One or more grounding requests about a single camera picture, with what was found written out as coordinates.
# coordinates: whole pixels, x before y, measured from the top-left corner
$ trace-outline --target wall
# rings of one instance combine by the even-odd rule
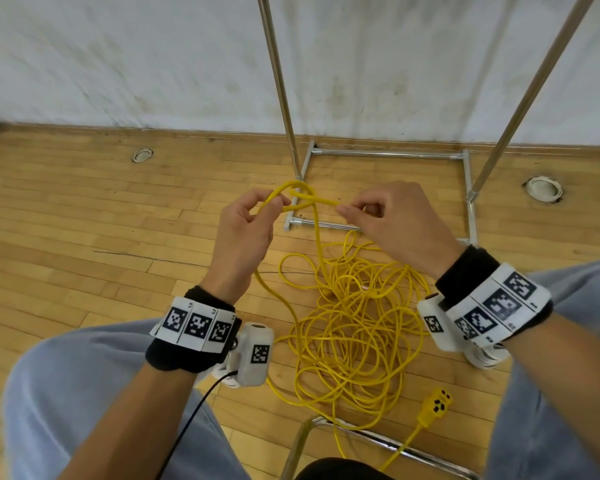
[[[271,0],[296,133],[495,141],[575,0]],[[0,118],[283,132],[256,0],[0,0]],[[600,0],[517,142],[600,144]]]

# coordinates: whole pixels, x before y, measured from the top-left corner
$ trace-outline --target wooden floor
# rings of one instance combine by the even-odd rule
[[[300,142],[304,154],[307,141]],[[155,156],[131,163],[131,154],[145,146]],[[484,162],[477,149],[474,170]],[[478,201],[481,245],[526,271],[600,259],[600,155],[574,152],[531,149],[505,156]],[[536,203],[522,192],[521,184],[541,173],[566,186],[559,204]],[[40,340],[78,327],[162,314],[172,296],[182,295],[204,275],[220,209],[250,186],[274,187],[291,177],[287,145],[279,137],[27,127],[1,131],[0,395],[18,357]],[[307,181],[321,195],[347,201],[359,189],[397,178],[420,182],[454,232],[466,236],[464,180],[457,162],[318,157]],[[324,218],[337,219],[332,209],[321,211],[328,214]],[[275,269],[289,251],[315,255],[312,230],[286,233],[282,221],[261,270]],[[336,231],[323,236],[342,238]],[[274,273],[265,276],[300,315],[311,311],[312,292],[292,290]],[[255,281],[237,309],[243,319],[263,322],[278,334],[291,320]],[[289,384],[294,375],[289,350],[277,346],[273,360],[271,375]],[[421,400],[442,385],[454,395],[452,410],[421,433],[414,446],[481,470],[508,370],[504,364],[478,371],[427,340],[424,352],[408,366],[402,399],[377,430],[394,438],[408,436]],[[254,479],[277,478],[301,421],[312,416],[282,403],[266,385],[220,387],[210,404]],[[353,411],[343,410],[341,416],[361,421]],[[1,425],[0,418],[0,479],[6,477]],[[371,465],[386,457],[367,444],[349,442],[346,449]],[[304,462],[337,456],[332,432],[314,431],[304,453]],[[390,474],[446,477],[408,460],[398,460]]]

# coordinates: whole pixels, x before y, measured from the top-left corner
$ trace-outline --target white round floor fixture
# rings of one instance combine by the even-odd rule
[[[524,183],[524,188],[531,198],[546,203],[560,202],[564,191],[562,185],[549,177],[533,177]]]
[[[153,150],[151,148],[143,148],[142,150],[136,151],[134,155],[131,157],[131,161],[133,163],[142,163],[153,156]]]

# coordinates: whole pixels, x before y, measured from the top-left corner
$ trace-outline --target tangled yellow cable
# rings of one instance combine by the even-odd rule
[[[283,210],[312,207],[315,221],[318,221],[316,203],[339,204],[316,196],[311,186],[296,180],[273,191],[267,202],[288,188],[292,196],[304,202]],[[429,287],[424,277],[409,266],[363,258],[362,251],[380,249],[371,242],[357,244],[357,238],[358,233],[350,231],[344,242],[323,244],[320,229],[315,226],[318,265],[302,253],[290,253],[280,261],[278,272],[284,282],[320,293],[315,311],[303,319],[298,319],[288,300],[273,291],[257,271],[255,275],[265,290],[285,304],[294,319],[290,334],[277,338],[276,342],[287,342],[297,355],[294,380],[297,400],[289,400],[270,378],[269,386],[283,401],[307,406],[343,428],[368,429],[398,402],[404,387],[403,371],[422,348],[423,336],[428,332],[409,304],[418,301],[422,293],[428,294]],[[325,258],[324,249],[328,246],[341,246],[342,255]],[[303,258],[309,263],[315,273],[314,285],[302,286],[287,279],[282,266],[290,257]],[[407,334],[419,336],[415,349],[411,348]],[[302,381],[305,374],[316,374],[328,392],[311,390]],[[339,423],[336,407],[342,403],[370,416],[368,423],[353,428]],[[320,404],[330,406],[331,414],[325,414]],[[337,434],[336,443],[344,457]]]

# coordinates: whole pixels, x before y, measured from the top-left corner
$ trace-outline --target metal rack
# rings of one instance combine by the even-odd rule
[[[311,143],[309,144],[309,149],[307,150],[306,156],[304,158],[302,168],[300,168],[297,157],[296,137],[294,135],[293,126],[291,124],[291,115],[289,113],[289,107],[287,103],[287,94],[285,92],[285,84],[282,77],[282,69],[280,67],[280,57],[278,55],[278,45],[276,43],[276,35],[273,28],[271,8],[269,6],[269,0],[258,0],[258,4],[260,6],[260,15],[262,16],[262,24],[264,27],[265,38],[267,40],[267,47],[269,49],[269,56],[271,58],[273,76],[276,81],[276,88],[278,90],[280,110],[282,112],[282,119],[284,121],[285,131],[287,133],[289,151],[291,153],[291,163],[296,179],[304,181],[309,167],[309,161],[311,161],[312,158],[315,158],[320,155],[339,155],[350,157],[393,157],[405,159],[448,159],[462,161],[464,167],[464,182],[466,186],[465,203],[467,208],[467,220],[469,227],[469,237],[462,239],[462,241],[476,244],[478,238],[475,222],[475,200],[480,194],[480,191],[482,190],[492,170],[496,167],[496,164],[498,163],[498,160],[504,153],[504,150],[506,149],[507,145],[509,144],[509,142],[511,142],[511,138],[520,126],[520,123],[524,119],[529,108],[531,108],[531,104],[533,104],[533,102],[535,101],[536,96],[540,92],[540,89],[542,89],[545,81],[549,77],[549,74],[551,74],[551,71],[558,62],[558,59],[562,55],[564,49],[567,47],[567,44],[571,40],[571,37],[577,30],[584,16],[587,14],[593,1],[594,0],[576,1],[573,8],[571,9],[571,12],[567,16],[567,19],[562,25],[560,32],[558,32],[558,35],[556,35],[552,46],[549,48],[547,54],[544,56],[543,62],[540,64],[540,67],[538,68],[534,78],[531,80],[527,91],[520,100],[520,103],[518,104],[515,112],[509,120],[509,123],[507,124],[498,142],[489,154],[489,158],[486,161],[484,167],[482,168],[480,175],[478,175],[478,178],[476,178],[475,182],[472,182],[470,154],[467,150],[464,150],[461,153],[409,153],[399,151],[376,152],[371,150],[356,149],[330,150],[326,148],[320,148],[318,147],[318,145],[316,145],[314,141],[311,141]],[[293,225],[318,225],[320,227],[332,229],[358,230],[358,228],[355,226],[337,224],[333,222],[318,221],[316,223],[311,219],[295,217],[293,212],[289,212],[285,221],[285,229],[289,230]],[[345,422],[340,419],[338,419],[338,422],[340,422],[341,424],[345,424]],[[304,444],[307,440],[309,432],[311,432],[312,428],[315,428],[316,426],[324,425],[333,425],[333,423],[324,417],[317,417],[312,420],[307,420],[305,421],[305,423],[303,423],[296,436],[296,441],[294,442],[291,451],[289,452],[287,463],[285,464],[284,471],[282,473],[282,476],[280,477],[281,480],[291,480],[292,476],[296,471],[298,460],[304,449]],[[401,444],[399,441],[392,440],[391,438],[386,438],[385,436],[378,435],[376,433],[373,433],[372,431],[344,431],[365,438],[369,441],[372,441],[375,444],[378,444],[392,451],[395,451],[397,448],[399,448]],[[475,472],[468,470],[467,468],[461,467],[460,465],[456,465],[446,460],[442,460],[441,458],[438,458],[434,455],[418,451],[413,448],[405,449],[405,451],[402,452],[402,455],[412,460],[421,461],[434,468],[444,470],[448,473],[465,479],[480,479],[480,476],[478,476]]]

